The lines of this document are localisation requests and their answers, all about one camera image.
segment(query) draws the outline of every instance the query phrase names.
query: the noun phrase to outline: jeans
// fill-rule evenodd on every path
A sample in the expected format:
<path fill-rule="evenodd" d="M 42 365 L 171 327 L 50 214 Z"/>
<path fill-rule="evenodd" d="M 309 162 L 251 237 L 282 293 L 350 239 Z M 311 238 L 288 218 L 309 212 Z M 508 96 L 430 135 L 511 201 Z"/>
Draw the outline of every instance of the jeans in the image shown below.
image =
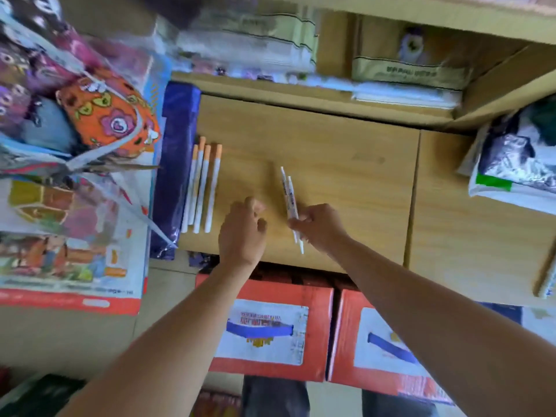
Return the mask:
<path fill-rule="evenodd" d="M 438 417 L 432 403 L 400 396 L 361 392 L 363 417 Z M 309 417 L 305 382 L 246 376 L 241 417 Z"/>

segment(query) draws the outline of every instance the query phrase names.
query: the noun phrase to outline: person's left hand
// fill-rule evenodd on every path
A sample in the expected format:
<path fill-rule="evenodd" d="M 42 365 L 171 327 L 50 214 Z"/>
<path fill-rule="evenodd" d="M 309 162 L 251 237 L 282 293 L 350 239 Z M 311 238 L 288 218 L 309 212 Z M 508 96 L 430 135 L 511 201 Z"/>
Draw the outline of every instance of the person's left hand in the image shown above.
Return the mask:
<path fill-rule="evenodd" d="M 266 247 L 266 221 L 259 218 L 265 205 L 253 197 L 234 202 L 220 228 L 220 263 L 254 268 Z"/>

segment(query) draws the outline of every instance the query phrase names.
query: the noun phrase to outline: floor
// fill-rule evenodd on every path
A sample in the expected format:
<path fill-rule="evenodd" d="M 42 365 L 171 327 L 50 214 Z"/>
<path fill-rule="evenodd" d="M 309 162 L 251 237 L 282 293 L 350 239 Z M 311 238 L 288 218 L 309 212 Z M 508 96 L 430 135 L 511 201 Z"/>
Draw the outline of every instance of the floor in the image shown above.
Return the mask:
<path fill-rule="evenodd" d="M 0 306 L 0 364 L 13 366 L 18 380 L 34 372 L 91 378 L 193 290 L 195 273 L 184 252 L 172 262 L 151 260 L 137 317 Z M 205 386 L 231 393 L 242 385 L 242 375 L 211 372 L 205 379 Z M 312 417 L 361 416 L 360 389 L 309 382 L 308 391 Z M 439 413 L 465 417 L 456 407 L 440 406 Z"/>

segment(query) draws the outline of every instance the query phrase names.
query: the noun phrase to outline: cardboard box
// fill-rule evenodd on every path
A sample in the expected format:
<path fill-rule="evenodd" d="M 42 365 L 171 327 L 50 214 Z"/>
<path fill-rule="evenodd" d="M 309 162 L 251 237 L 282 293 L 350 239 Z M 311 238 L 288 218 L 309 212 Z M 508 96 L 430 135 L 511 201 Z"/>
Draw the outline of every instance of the cardboard box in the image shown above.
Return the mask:
<path fill-rule="evenodd" d="M 209 370 L 324 381 L 334 289 L 265 279 L 241 289 Z"/>
<path fill-rule="evenodd" d="M 363 293 L 354 290 L 341 291 L 326 379 L 383 394 L 452 403 Z"/>

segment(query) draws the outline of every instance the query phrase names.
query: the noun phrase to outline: hand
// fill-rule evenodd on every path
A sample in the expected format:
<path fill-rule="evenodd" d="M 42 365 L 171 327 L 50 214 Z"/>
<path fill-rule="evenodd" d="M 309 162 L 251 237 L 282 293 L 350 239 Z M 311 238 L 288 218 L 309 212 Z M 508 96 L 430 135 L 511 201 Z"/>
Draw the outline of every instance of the hand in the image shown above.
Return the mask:
<path fill-rule="evenodd" d="M 288 226 L 323 253 L 330 254 L 334 244 L 349 237 L 337 210 L 329 204 L 317 204 L 301 210 L 299 219 L 288 220 Z"/>
<path fill-rule="evenodd" d="M 218 237 L 221 264 L 254 269 L 259 263 L 266 246 L 266 221 L 259 218 L 264 210 L 253 197 L 232 204 Z"/>

